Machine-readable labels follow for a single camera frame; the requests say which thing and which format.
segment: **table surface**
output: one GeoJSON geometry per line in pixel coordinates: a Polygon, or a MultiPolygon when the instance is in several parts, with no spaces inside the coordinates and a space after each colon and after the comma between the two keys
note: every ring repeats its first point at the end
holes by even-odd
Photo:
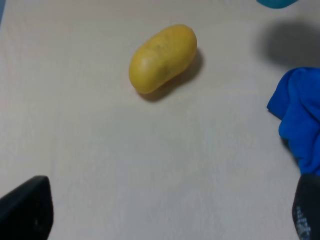
{"type": "Polygon", "coordinates": [[[320,66],[313,9],[8,0],[0,194],[49,176],[50,240],[298,239],[291,207],[300,172],[266,105],[286,71],[320,66]],[[176,23],[194,29],[196,59],[142,97],[129,82],[131,56],[176,23]]]}

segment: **black and gray object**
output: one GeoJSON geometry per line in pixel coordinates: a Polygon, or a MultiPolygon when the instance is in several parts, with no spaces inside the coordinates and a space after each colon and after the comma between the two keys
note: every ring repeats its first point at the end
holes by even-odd
{"type": "Polygon", "coordinates": [[[320,176],[303,174],[300,177],[292,217],[300,240],[320,240],[320,176]]]}
{"type": "Polygon", "coordinates": [[[46,240],[54,222],[48,177],[35,176],[0,198],[1,240],[46,240]]]}

